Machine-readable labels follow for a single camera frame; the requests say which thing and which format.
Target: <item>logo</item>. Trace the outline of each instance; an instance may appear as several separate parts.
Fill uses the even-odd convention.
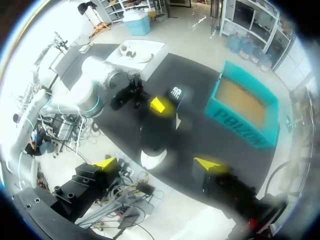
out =
[[[180,88],[177,88],[176,86],[172,89],[171,94],[178,99],[182,93],[182,90]]]

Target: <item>bottle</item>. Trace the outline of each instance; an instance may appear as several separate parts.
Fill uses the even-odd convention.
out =
[[[243,45],[241,47],[239,55],[243,59],[248,60],[249,57],[254,52],[254,48],[255,48],[254,41],[246,36],[241,39],[241,42],[243,43]]]
[[[257,64],[263,55],[261,46],[254,46],[253,53],[250,57],[250,60]]]
[[[260,61],[258,66],[261,68],[262,71],[267,72],[272,66],[272,60],[271,60],[272,55],[271,54],[264,54]]]
[[[231,52],[236,54],[239,53],[241,48],[241,38],[239,37],[238,33],[229,35],[227,47],[231,50]]]

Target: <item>robotic arm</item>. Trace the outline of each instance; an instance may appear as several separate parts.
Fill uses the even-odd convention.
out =
[[[37,161],[24,153],[39,115],[80,114],[98,116],[104,107],[102,93],[115,84],[114,76],[120,71],[110,63],[96,57],[88,57],[82,64],[82,76],[72,87],[71,104],[61,104],[59,97],[50,96],[45,89],[39,90],[24,111],[11,141],[3,147],[6,167],[26,187],[37,185]]]

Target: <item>teal box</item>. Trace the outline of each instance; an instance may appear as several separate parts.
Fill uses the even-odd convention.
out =
[[[264,119],[261,129],[256,128],[239,113],[215,98],[222,76],[240,85],[264,104]],[[259,80],[228,60],[214,86],[204,113],[237,133],[256,148],[273,147],[277,142],[278,99]]]

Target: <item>tiled floor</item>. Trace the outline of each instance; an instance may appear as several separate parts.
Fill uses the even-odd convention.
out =
[[[292,116],[289,92],[273,72],[262,72],[252,62],[245,61],[237,54],[230,52],[226,48],[225,36],[211,35],[209,10],[209,5],[199,3],[194,3],[193,8],[173,7],[172,15],[178,18],[153,23],[152,31],[147,36],[132,37],[124,24],[118,23],[111,26],[110,31],[98,34],[94,42],[120,44],[126,39],[161,41],[167,43],[168,51],[172,54],[191,59],[217,71],[221,71],[225,60],[229,59],[261,80],[279,99],[280,133],[267,182],[273,170],[289,157],[292,139],[285,128],[286,115]],[[104,135],[92,136],[89,140],[82,141],[79,151],[92,162],[101,160],[105,154],[121,153],[121,150]],[[69,180],[74,174],[74,168],[83,162],[74,152],[63,152],[55,159],[48,155],[43,156],[39,161],[51,190],[55,185],[61,185]],[[276,194],[279,191],[281,177],[280,172],[271,182],[269,192]],[[259,198],[264,195],[266,182],[258,194]],[[160,188],[165,190],[165,197],[141,225],[156,240],[220,240],[225,239],[234,226],[234,221],[227,219],[220,210],[197,202],[163,183],[155,184],[161,185]],[[111,230],[104,231],[106,236],[109,236],[108,233],[111,236],[113,234]],[[126,230],[118,239],[148,240],[151,238],[136,227]]]

